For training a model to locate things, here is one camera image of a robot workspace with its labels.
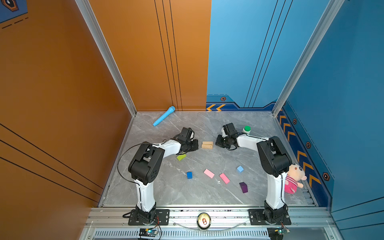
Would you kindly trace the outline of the light blue cube block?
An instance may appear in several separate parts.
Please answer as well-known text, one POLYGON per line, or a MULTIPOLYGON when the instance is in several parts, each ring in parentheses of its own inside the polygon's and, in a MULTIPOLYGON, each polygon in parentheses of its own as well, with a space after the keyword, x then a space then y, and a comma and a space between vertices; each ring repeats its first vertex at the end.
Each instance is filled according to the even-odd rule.
POLYGON ((237 171, 238 171, 239 173, 242 173, 242 172, 244 171, 244 168, 243 168, 242 166, 238 166, 238 167, 237 167, 237 171))

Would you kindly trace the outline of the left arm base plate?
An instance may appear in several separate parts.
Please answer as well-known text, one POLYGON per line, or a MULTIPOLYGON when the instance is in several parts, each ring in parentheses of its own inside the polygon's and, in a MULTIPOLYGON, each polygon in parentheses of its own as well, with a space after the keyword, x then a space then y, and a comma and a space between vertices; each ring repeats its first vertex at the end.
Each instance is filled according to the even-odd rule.
POLYGON ((155 226, 157 223, 160 226, 167 226, 170 219, 170 210, 169 209, 156 209, 155 216, 153 219, 145 217, 143 214, 140 214, 138 210, 132 210, 131 215, 128 221, 129 226, 155 226))

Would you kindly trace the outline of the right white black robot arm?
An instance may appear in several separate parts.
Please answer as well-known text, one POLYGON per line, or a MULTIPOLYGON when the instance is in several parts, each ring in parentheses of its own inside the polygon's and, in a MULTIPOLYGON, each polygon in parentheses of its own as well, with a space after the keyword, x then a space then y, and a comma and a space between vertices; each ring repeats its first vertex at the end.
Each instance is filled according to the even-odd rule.
POLYGON ((247 148, 258 152, 263 170, 267 173, 268 191, 262 215, 250 214, 251 223, 291 225, 288 205, 285 202, 285 180, 292 165, 285 146, 278 137, 262 138, 239 133, 234 124, 222 127, 216 145, 229 151, 247 148))

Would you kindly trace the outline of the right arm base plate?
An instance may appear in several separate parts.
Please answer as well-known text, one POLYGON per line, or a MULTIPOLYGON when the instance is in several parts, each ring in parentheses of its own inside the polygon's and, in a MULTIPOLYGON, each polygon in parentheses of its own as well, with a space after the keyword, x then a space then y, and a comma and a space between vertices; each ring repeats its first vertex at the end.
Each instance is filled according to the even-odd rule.
POLYGON ((290 226, 291 218, 283 208, 279 210, 249 209, 249 218, 252 226, 255 225, 280 225, 290 226))

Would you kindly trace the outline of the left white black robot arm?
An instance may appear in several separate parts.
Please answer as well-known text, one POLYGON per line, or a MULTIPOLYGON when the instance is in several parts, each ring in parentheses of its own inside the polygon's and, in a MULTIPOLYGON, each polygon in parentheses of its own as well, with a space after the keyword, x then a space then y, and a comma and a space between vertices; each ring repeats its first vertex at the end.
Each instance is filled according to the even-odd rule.
POLYGON ((163 143, 140 144, 130 165, 129 173, 137 187, 138 201, 134 213, 144 222, 151 223, 156 217, 154 181, 158 176, 164 158, 182 155, 198 150, 198 140, 191 128, 182 131, 163 143))

